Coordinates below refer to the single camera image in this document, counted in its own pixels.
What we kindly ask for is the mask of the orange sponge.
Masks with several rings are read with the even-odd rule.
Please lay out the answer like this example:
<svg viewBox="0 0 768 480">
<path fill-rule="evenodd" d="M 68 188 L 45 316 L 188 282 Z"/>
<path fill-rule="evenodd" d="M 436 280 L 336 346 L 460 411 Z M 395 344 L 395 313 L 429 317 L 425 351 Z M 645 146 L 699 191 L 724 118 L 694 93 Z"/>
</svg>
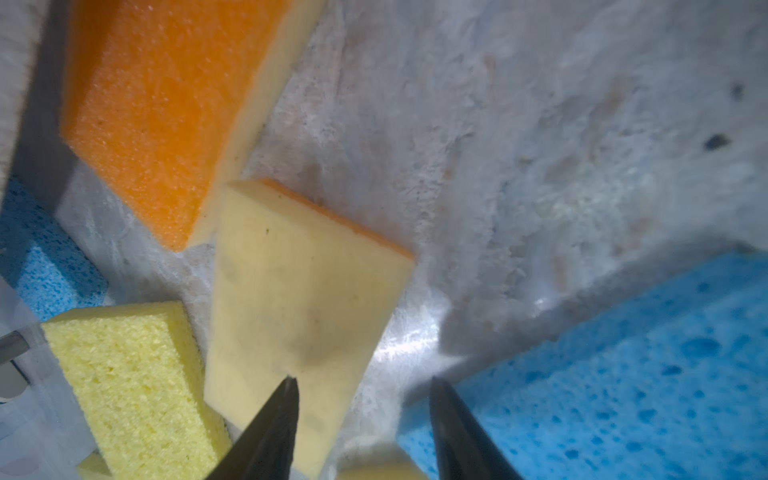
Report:
<svg viewBox="0 0 768 480">
<path fill-rule="evenodd" d="M 166 249 L 211 236 L 321 1 L 74 1 L 60 134 Z"/>
</svg>

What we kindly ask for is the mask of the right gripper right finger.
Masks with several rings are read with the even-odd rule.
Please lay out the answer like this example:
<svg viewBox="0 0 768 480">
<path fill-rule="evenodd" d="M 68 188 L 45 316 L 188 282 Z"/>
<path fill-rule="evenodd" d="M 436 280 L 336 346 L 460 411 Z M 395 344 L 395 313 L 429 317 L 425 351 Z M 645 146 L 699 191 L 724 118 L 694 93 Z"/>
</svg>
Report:
<svg viewBox="0 0 768 480">
<path fill-rule="evenodd" d="M 429 415 L 440 479 L 523 479 L 443 378 L 431 379 Z"/>
</svg>

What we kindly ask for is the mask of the pale yellow orange-backed sponge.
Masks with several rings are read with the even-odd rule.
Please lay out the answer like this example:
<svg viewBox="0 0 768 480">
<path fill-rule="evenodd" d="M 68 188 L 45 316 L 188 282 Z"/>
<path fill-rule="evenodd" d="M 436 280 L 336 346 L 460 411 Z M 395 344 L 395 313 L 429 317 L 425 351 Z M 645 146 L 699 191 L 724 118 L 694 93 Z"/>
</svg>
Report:
<svg viewBox="0 0 768 480">
<path fill-rule="evenodd" d="M 293 465 L 320 476 L 414 269 L 405 248 L 272 180 L 223 193 L 204 398 L 244 429 L 288 376 Z"/>
</svg>

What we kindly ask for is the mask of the yellow cellulose sponge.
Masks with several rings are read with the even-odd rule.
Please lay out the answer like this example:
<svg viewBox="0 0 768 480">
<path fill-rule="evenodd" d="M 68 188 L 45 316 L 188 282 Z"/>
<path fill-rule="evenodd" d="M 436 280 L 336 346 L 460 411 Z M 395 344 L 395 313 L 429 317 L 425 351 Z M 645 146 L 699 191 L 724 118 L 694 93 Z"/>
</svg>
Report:
<svg viewBox="0 0 768 480">
<path fill-rule="evenodd" d="M 230 450 L 182 303 L 73 309 L 42 329 L 114 478 L 204 479 Z"/>
</svg>

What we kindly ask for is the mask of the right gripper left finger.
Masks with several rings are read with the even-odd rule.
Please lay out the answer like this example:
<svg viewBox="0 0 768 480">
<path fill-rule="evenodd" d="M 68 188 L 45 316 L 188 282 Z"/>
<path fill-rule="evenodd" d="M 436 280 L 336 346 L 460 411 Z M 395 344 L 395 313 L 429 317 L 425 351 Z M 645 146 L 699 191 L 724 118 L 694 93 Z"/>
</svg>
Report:
<svg viewBox="0 0 768 480">
<path fill-rule="evenodd" d="M 288 479 L 297 433 L 299 401 L 298 382 L 287 376 L 207 479 Z"/>
</svg>

